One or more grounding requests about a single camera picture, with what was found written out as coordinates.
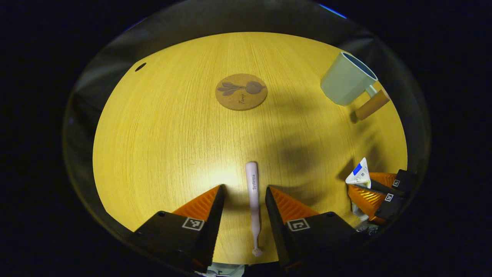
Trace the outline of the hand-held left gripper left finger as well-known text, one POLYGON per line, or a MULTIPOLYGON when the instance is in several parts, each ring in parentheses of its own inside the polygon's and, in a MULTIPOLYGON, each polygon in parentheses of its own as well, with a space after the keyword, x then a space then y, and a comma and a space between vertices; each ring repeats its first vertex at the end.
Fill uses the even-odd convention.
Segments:
POLYGON ((218 185, 174 212, 156 212, 133 233, 133 245, 176 270, 205 272, 214 256, 224 191, 218 185))

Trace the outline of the pale pink toothbrush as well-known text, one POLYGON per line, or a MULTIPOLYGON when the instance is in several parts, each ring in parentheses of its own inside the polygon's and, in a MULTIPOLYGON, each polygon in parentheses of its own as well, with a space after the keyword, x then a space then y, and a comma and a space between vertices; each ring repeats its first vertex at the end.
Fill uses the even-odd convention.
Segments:
POLYGON ((258 239, 261 231, 259 188, 258 188, 258 167, 255 162, 248 162, 245 165, 246 181, 248 188, 249 209, 251 212, 251 231, 253 235, 253 255, 260 257, 263 252, 259 247, 258 239))

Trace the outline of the white toothpaste tube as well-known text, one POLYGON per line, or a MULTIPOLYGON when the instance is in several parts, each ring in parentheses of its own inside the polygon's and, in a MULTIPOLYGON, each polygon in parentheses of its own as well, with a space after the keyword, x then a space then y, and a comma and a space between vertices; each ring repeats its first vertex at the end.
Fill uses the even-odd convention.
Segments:
MULTIPOLYGON (((358 187, 362 189, 371 188, 371 180, 369 175, 369 169, 367 166, 367 159, 364 157, 355 167, 355 169, 346 177, 345 180, 348 189, 352 187, 358 187)), ((352 196, 349 196, 351 200, 352 213, 358 217, 361 222, 365 222, 369 219, 369 216, 365 214, 362 209, 356 204, 352 196)))

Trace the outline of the round brown cork coaster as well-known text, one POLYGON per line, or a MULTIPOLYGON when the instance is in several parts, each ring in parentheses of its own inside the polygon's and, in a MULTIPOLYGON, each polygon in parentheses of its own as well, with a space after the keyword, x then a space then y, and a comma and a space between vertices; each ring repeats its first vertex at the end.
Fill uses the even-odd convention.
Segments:
POLYGON ((215 88, 218 103, 237 112, 259 107, 268 93, 269 88, 262 79, 247 73, 229 75, 219 81, 215 88))

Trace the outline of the pale green cup wooden handle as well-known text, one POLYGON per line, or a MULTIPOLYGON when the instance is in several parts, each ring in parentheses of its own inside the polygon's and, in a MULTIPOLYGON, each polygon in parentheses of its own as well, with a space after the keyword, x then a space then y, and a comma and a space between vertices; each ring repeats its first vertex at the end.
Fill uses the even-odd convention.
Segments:
POLYGON ((362 93, 369 100, 355 110, 358 120, 364 120, 390 101, 385 89, 376 90, 376 74, 362 61, 348 52, 340 52, 321 79, 320 88, 337 105, 347 106, 362 93))

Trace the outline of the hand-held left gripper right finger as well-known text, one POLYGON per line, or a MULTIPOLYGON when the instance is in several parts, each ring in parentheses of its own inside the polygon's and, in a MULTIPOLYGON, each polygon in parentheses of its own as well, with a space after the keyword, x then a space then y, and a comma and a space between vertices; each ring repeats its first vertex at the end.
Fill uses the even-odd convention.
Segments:
POLYGON ((335 212, 316 212, 275 187, 267 187, 265 204, 284 270, 348 258, 362 244, 362 235, 335 212))

